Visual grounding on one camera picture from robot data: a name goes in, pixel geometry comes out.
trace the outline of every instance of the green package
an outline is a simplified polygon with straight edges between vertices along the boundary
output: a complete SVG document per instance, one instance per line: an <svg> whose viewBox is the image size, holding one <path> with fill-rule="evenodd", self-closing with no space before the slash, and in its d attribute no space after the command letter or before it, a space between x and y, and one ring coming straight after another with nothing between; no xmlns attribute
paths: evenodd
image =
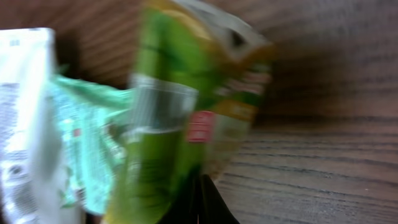
<svg viewBox="0 0 398 224"><path fill-rule="evenodd" d="M125 153L118 143L134 100L133 90L117 90L83 80L54 75L51 91L55 119L67 157L67 191L59 191L67 202L81 200L83 208L103 215L114 173Z"/></svg>
<svg viewBox="0 0 398 224"><path fill-rule="evenodd" d="M271 81L274 46L237 17L193 0L149 1L144 16L107 224L158 223L187 182L217 178Z"/></svg>

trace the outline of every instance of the wooden surface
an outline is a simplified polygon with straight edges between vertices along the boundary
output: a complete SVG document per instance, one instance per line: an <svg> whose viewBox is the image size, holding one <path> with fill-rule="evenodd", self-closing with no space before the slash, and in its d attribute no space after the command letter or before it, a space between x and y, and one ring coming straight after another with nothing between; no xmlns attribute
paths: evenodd
<svg viewBox="0 0 398 224"><path fill-rule="evenodd" d="M398 1L211 2L279 48L262 113L218 184L238 220L398 223ZM75 77L121 87L138 5L2 0L0 28L53 27Z"/></svg>

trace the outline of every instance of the white package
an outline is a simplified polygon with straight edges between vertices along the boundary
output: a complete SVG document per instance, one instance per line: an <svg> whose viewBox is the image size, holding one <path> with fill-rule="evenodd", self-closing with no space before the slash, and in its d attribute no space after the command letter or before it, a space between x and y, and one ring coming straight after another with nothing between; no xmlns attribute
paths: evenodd
<svg viewBox="0 0 398 224"><path fill-rule="evenodd" d="M46 84L54 73L51 29L0 30L0 166L10 224L79 224L61 208L68 179Z"/></svg>

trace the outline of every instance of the plastic packaging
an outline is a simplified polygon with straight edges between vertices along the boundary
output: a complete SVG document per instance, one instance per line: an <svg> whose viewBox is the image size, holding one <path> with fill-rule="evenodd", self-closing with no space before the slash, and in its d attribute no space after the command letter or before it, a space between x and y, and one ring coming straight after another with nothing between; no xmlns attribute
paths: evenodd
<svg viewBox="0 0 398 224"><path fill-rule="evenodd" d="M0 30L0 153L9 224L79 224L66 205L67 167L47 89L54 72L50 29Z"/></svg>
<svg viewBox="0 0 398 224"><path fill-rule="evenodd" d="M133 91L54 75L51 92L70 170L72 192L65 196L81 200L87 212L103 215L125 156L118 136L126 126L123 116Z"/></svg>
<svg viewBox="0 0 398 224"><path fill-rule="evenodd" d="M193 180L217 178L271 81L273 45L237 17L192 0L149 1L144 15L108 224L157 223Z"/></svg>

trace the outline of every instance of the red label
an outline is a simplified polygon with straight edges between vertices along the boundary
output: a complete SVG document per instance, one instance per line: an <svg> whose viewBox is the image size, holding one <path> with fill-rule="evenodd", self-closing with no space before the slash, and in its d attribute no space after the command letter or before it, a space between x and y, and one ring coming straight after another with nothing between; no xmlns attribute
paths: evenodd
<svg viewBox="0 0 398 224"><path fill-rule="evenodd" d="M211 139L215 114L211 111L194 112L189 124L189 142L208 142Z"/></svg>
<svg viewBox="0 0 398 224"><path fill-rule="evenodd" d="M81 134L80 128L73 130L73 137L78 137L80 136L80 134Z"/></svg>

